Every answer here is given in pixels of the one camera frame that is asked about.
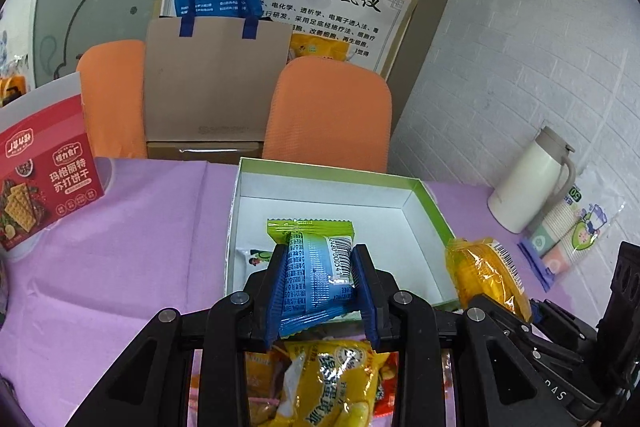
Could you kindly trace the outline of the orange yellow cake packet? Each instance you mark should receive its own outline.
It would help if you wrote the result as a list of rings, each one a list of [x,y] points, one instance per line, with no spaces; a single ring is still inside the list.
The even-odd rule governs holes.
[[[446,246],[446,268],[463,309],[484,295],[525,322],[532,308],[525,287],[509,251],[501,243],[485,237],[478,241],[451,239]]]

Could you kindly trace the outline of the yellow snack packet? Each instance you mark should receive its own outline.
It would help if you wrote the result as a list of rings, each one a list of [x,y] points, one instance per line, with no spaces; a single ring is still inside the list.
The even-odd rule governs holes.
[[[273,426],[367,426],[388,358],[361,340],[305,340],[284,344],[284,373]]]

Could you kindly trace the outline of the blue green snack packet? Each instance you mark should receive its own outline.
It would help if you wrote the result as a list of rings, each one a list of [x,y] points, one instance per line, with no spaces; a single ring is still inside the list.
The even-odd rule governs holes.
[[[274,243],[286,247],[282,338],[355,310],[352,222],[270,219],[267,233]]]

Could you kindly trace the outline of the paper cups package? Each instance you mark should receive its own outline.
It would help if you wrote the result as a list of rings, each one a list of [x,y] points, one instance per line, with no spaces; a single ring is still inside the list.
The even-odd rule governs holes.
[[[525,234],[518,248],[546,293],[587,257],[625,204],[623,194],[590,164],[570,191]]]

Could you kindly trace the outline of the white thermos jug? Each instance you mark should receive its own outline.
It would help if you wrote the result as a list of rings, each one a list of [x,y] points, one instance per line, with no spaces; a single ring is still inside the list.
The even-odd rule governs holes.
[[[542,210],[553,208],[575,183],[574,152],[549,126],[543,127],[488,197],[499,225],[520,234]]]

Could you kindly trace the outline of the green white cardboard box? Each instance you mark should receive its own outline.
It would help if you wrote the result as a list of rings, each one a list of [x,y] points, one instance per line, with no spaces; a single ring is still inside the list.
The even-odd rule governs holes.
[[[244,158],[236,175],[224,265],[224,291],[244,287],[243,249],[270,251],[270,219],[342,220],[366,245],[376,269],[438,309],[459,306],[446,268],[454,238],[437,200],[419,179],[392,174]]]

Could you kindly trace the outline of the red cracker box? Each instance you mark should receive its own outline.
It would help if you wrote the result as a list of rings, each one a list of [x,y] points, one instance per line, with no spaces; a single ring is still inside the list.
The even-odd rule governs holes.
[[[80,75],[1,109],[1,250],[25,244],[104,194],[86,130]]]

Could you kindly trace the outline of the brown cardboard sheet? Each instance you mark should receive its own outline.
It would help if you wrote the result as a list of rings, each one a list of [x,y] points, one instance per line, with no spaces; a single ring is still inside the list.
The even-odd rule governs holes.
[[[262,141],[292,26],[242,18],[151,20],[143,116],[150,142]]]

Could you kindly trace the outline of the left orange chair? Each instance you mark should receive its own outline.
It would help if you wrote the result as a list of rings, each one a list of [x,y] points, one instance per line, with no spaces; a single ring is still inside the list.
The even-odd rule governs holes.
[[[141,40],[97,44],[78,61],[82,104],[92,153],[98,157],[148,156],[143,121]]]

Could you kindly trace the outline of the orange chair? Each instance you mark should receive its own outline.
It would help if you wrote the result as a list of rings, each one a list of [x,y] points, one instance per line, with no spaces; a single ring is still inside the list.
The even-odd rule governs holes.
[[[97,44],[78,61],[82,104],[92,153],[98,157],[148,156],[143,121],[141,40]]]
[[[262,157],[384,172],[392,94],[375,72],[320,56],[296,58],[274,89]]]

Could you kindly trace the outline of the right orange chair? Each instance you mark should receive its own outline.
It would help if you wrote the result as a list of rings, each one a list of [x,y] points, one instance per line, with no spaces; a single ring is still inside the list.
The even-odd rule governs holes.
[[[320,56],[296,58],[274,89],[262,157],[384,172],[392,94],[375,72]]]

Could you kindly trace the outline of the white chinese text poster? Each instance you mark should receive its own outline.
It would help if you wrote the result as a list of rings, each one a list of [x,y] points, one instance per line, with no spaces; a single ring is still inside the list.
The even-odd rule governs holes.
[[[292,26],[296,56],[332,57],[387,77],[416,0],[262,0],[265,16]]]

